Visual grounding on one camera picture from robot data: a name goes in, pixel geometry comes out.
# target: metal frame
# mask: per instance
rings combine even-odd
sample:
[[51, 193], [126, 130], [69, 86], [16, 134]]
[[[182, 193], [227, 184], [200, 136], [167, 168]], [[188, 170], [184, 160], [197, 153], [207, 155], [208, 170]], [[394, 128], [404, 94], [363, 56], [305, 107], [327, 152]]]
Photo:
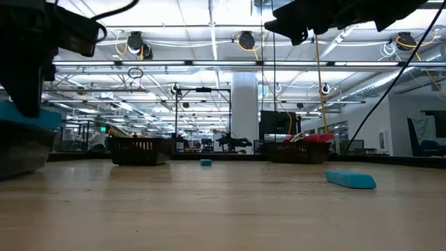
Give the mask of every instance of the metal frame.
[[[200, 90], [200, 88], [178, 88], [175, 92], [175, 152], [176, 152], [176, 138], [177, 138], [177, 134], [178, 134], [178, 104], [179, 102], [191, 91], [198, 91]], [[231, 89], [212, 89], [212, 88], [206, 88], [208, 93], [211, 93], [213, 91], [218, 92], [223, 98], [224, 96], [222, 95], [223, 91], [227, 91], [229, 93], [229, 100], [226, 100], [226, 102], [229, 103], [229, 131], [228, 133], [231, 133], [231, 119], [232, 119], [232, 94], [231, 94]], [[185, 91], [185, 93], [181, 96], [180, 99], [178, 99], [178, 92], [180, 91]]]

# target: blue object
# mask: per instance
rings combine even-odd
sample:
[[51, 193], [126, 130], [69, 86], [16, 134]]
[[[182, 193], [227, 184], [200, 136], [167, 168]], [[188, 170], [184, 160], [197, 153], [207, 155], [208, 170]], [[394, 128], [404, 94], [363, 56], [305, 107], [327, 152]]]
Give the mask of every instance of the blue object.
[[60, 128], [62, 124], [62, 115], [58, 112], [50, 112], [40, 109], [38, 118], [24, 117], [12, 102], [0, 102], [0, 121], [11, 121], [30, 126], [37, 126], [43, 129]]
[[200, 165], [208, 167], [212, 165], [212, 160], [200, 160]]
[[347, 171], [325, 171], [325, 178], [328, 182], [343, 185], [347, 188], [374, 189], [376, 183], [369, 174], [361, 174]]

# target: black cable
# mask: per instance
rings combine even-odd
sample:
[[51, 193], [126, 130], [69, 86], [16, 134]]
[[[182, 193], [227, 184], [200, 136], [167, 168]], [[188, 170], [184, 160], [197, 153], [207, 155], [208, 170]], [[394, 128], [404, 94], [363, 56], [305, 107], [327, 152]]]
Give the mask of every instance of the black cable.
[[136, 6], [138, 4], [138, 2], [139, 2], [139, 0], [133, 0], [131, 3], [129, 3], [128, 5], [126, 5], [122, 8], [96, 15], [96, 16], [92, 17], [91, 19], [96, 21], [96, 20], [100, 20], [102, 18], [111, 17], [112, 15], [117, 15], [119, 13], [123, 13], [123, 12], [133, 8], [134, 6]]
[[263, 111], [263, 99], [265, 98], [265, 94], [263, 93], [263, 89], [265, 88], [264, 86], [264, 82], [263, 82], [263, 78], [265, 76], [265, 66], [264, 66], [264, 62], [265, 60], [263, 59], [263, 0], [260, 1], [260, 39], [261, 39], [261, 58], [262, 58], [262, 109], [261, 111]]
[[[133, 8], [138, 2], [139, 2], [139, 0], [133, 0], [132, 3], [129, 3], [129, 4], [128, 4], [127, 6], [125, 6], [125, 7], [119, 8], [118, 10], [109, 11], [109, 12], [107, 12], [107, 13], [103, 13], [103, 14], [100, 14], [100, 15], [96, 15], [96, 16], [92, 17], [91, 20], [96, 21], [96, 20], [99, 20], [99, 19], [104, 18], [104, 17], [109, 17], [109, 16], [112, 16], [112, 15], [116, 15], [116, 14], [122, 13], [122, 12], [124, 12], [124, 11], [127, 11], [127, 10]], [[69, 27], [72, 31], [74, 31], [78, 36], [83, 37], [83, 38], [87, 38], [87, 39], [88, 39], [88, 37], [85, 36], [85, 34], [84, 34], [83, 31], [80, 31], [76, 26], [71, 25], [69, 22], [67, 22], [67, 21], [66, 21], [66, 20], [59, 14], [59, 11], [58, 11], [58, 9], [57, 9], [57, 5], [58, 5], [58, 3], [59, 3], [59, 0], [56, 0], [56, 1], [54, 2], [54, 13], [56, 14], [57, 18], [59, 18], [59, 20], [60, 20], [62, 23], [64, 23], [66, 26], [68, 26], [68, 27]], [[99, 42], [103, 41], [105, 38], [107, 38], [107, 34], [108, 34], [108, 33], [107, 33], [107, 29], [105, 28], [105, 26], [103, 26], [103, 25], [100, 24], [100, 23], [97, 23], [97, 24], [98, 24], [98, 26], [99, 26], [99, 29], [104, 33], [104, 36], [101, 37], [101, 38], [99, 38], [99, 39], [96, 39], [96, 40], [94, 41], [94, 43], [99, 43]]]
[[[214, 105], [215, 105], [215, 107], [217, 108], [217, 111], [218, 111], [218, 114], [219, 114], [219, 116], [220, 116], [220, 119], [221, 119], [222, 122], [223, 122], [223, 116], [222, 116], [222, 113], [221, 113], [220, 109], [218, 108], [217, 102], [215, 102], [215, 99], [214, 99], [214, 97], [212, 96], [211, 93], [209, 93], [209, 95], [210, 95], [210, 97], [212, 98], [212, 101], [214, 102]], [[223, 125], [224, 125], [224, 127], [226, 128], [226, 131], [228, 132], [229, 129], [228, 129], [228, 127], [226, 126], [226, 124], [223, 123]]]
[[385, 93], [381, 96], [381, 98], [379, 99], [379, 101], [375, 104], [375, 106], [370, 110], [370, 112], [365, 116], [364, 120], [361, 122], [359, 128], [356, 130], [355, 134], [353, 135], [353, 137], [351, 138], [350, 142], [348, 143], [348, 146], [346, 148], [346, 150], [344, 151], [344, 155], [347, 154], [348, 149], [350, 148], [351, 144], [353, 143], [353, 140], [355, 140], [357, 134], [361, 131], [362, 126], [365, 124], [365, 122], [367, 121], [367, 119], [370, 117], [370, 115], [375, 111], [375, 109], [379, 106], [379, 104], [381, 104], [381, 102], [384, 100], [384, 98], [388, 95], [388, 93], [390, 92], [390, 90], [392, 89], [392, 87], [398, 82], [398, 79], [403, 75], [404, 70], [409, 66], [409, 63], [412, 61], [413, 57], [417, 54], [418, 49], [420, 48], [420, 46], [422, 45], [422, 43], [424, 42], [424, 40], [426, 39], [427, 35], [429, 35], [430, 30], [432, 30], [432, 27], [434, 26], [434, 24], [437, 22], [437, 19], [440, 17], [440, 14], [443, 11], [443, 8], [446, 5], [446, 0], [443, 1], [443, 3], [441, 4], [440, 9], [438, 10], [437, 14], [435, 15], [435, 17], [433, 18], [431, 24], [429, 25], [429, 27], [427, 28], [426, 32], [424, 33], [423, 37], [421, 38], [421, 40], [418, 42], [417, 47], [413, 50], [411, 56], [409, 57], [409, 59], [406, 61], [406, 63], [404, 64], [403, 68], [400, 70], [400, 72], [398, 73], [397, 77], [395, 77], [395, 79], [393, 80], [392, 84], [389, 86], [389, 88], [385, 91]]
[[[271, 0], [271, 12], [274, 11], [274, 0]], [[274, 61], [274, 84], [272, 85], [272, 87], [274, 88], [274, 112], [277, 112], [277, 104], [276, 104], [276, 33], [273, 32], [272, 33], [272, 55], [273, 55], [273, 61]], [[277, 141], [277, 135], [274, 134], [274, 143]]]

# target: ductwork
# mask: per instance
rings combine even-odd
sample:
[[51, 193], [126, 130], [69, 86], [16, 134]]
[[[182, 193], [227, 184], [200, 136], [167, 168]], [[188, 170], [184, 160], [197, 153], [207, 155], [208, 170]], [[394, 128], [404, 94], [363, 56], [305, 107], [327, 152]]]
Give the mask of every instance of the ductwork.
[[[429, 50], [422, 54], [423, 61], [446, 61], [446, 43]], [[400, 70], [395, 70], [390, 73], [382, 73], [367, 81], [357, 85], [355, 88], [332, 98], [334, 100], [351, 100], [358, 96], [365, 97], [371, 94], [379, 93], [382, 90], [386, 90], [394, 81], [395, 77], [399, 74]], [[396, 85], [412, 80], [414, 77], [422, 76], [423, 71], [420, 67], [407, 67], [403, 75], [399, 78]]]

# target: hanging cable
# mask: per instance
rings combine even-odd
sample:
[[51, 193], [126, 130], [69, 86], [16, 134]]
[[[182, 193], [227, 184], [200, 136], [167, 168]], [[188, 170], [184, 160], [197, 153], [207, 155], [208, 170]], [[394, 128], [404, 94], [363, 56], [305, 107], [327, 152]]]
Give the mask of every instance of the hanging cable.
[[[417, 56], [418, 60], [421, 61], [421, 57], [420, 54], [417, 52], [415, 53], [415, 55]], [[433, 84], [435, 84], [435, 86], [437, 87], [437, 89], [440, 91], [441, 87], [440, 85], [437, 84], [437, 81], [435, 81], [435, 79], [432, 77], [431, 73], [428, 70], [425, 70], [425, 72], [427, 73], [427, 75], [429, 76], [429, 79], [432, 81]]]
[[[266, 77], [265, 77], [265, 75], [263, 73], [262, 73], [262, 76], [263, 76], [262, 78], [265, 78], [266, 84], [268, 85], [268, 88], [272, 92], [272, 88], [271, 88], [270, 82], [266, 79]], [[287, 136], [289, 136], [289, 135], [291, 135], [291, 127], [293, 126], [293, 117], [291, 116], [291, 114], [288, 111], [286, 111], [286, 109], [282, 106], [281, 103], [279, 103], [279, 105], [288, 114], [288, 117], [290, 118], [290, 126], [288, 128], [288, 135], [287, 135]]]
[[144, 45], [141, 45], [141, 61], [144, 60]]
[[351, 144], [353, 143], [353, 140], [355, 140], [357, 134], [361, 131], [361, 128], [362, 128], [362, 126], [364, 126], [364, 124], [367, 121], [367, 119], [375, 111], [375, 109], [379, 106], [379, 104], [381, 104], [381, 102], [384, 100], [384, 98], [389, 94], [390, 90], [392, 90], [392, 87], [398, 82], [398, 79], [403, 75], [405, 69], [407, 69], [407, 67], [409, 66], [409, 63], [412, 61], [413, 57], [417, 54], [418, 49], [423, 45], [423, 42], [426, 39], [427, 35], [429, 35], [430, 30], [432, 30], [433, 25], [437, 22], [437, 20], [440, 17], [440, 14], [442, 13], [443, 8], [445, 7], [445, 5], [446, 5], [446, 0], [444, 0], [441, 3], [441, 6], [438, 9], [437, 14], [432, 19], [431, 24], [429, 25], [429, 27], [427, 28], [426, 32], [422, 36], [420, 42], [416, 45], [416, 47], [413, 50], [413, 53], [411, 54], [409, 59], [404, 63], [404, 66], [403, 66], [403, 68], [401, 68], [399, 74], [395, 77], [395, 79], [393, 80], [393, 82], [391, 83], [389, 88], [385, 91], [385, 93], [381, 96], [381, 98], [378, 100], [378, 102], [374, 105], [374, 107], [370, 110], [370, 112], [365, 116], [364, 120], [361, 122], [360, 126], [358, 127], [358, 129], [356, 130], [355, 134], [353, 135], [353, 137], [351, 138], [350, 142], [348, 143], [348, 146], [347, 146], [346, 150], [344, 151], [344, 155], [347, 154]]
[[[260, 36], [262, 37], [262, 50], [261, 50], [261, 58], [263, 61], [263, 1], [260, 1]], [[263, 111], [263, 100], [265, 99], [265, 94], [263, 93], [263, 76], [265, 76], [265, 64], [262, 63], [262, 108], [261, 111]]]
[[116, 52], [118, 52], [118, 54], [124, 55], [124, 54], [127, 52], [128, 37], [129, 37], [129, 36], [127, 36], [127, 38], [125, 39], [125, 49], [124, 49], [124, 52], [121, 52], [121, 51], [118, 49], [118, 44], [117, 44], [117, 43], [114, 45], [114, 47], [115, 47], [115, 49], [116, 49]]
[[321, 77], [321, 58], [319, 56], [319, 41], [318, 36], [314, 36], [316, 39], [316, 60], [318, 63], [318, 77], [319, 77], [319, 98], [321, 99], [321, 109], [322, 109], [322, 117], [323, 117], [323, 129], [325, 133], [328, 133], [327, 127], [327, 116], [325, 115], [325, 105], [323, 103], [323, 95], [322, 95], [322, 77]]
[[119, 13], [123, 13], [123, 12], [133, 8], [134, 6], [136, 6], [138, 4], [138, 2], [139, 2], [139, 0], [133, 0], [131, 3], [129, 3], [128, 5], [126, 5], [122, 8], [96, 15], [96, 16], [92, 17], [91, 19], [96, 21], [96, 20], [100, 20], [102, 18], [111, 17], [112, 15], [117, 15]]

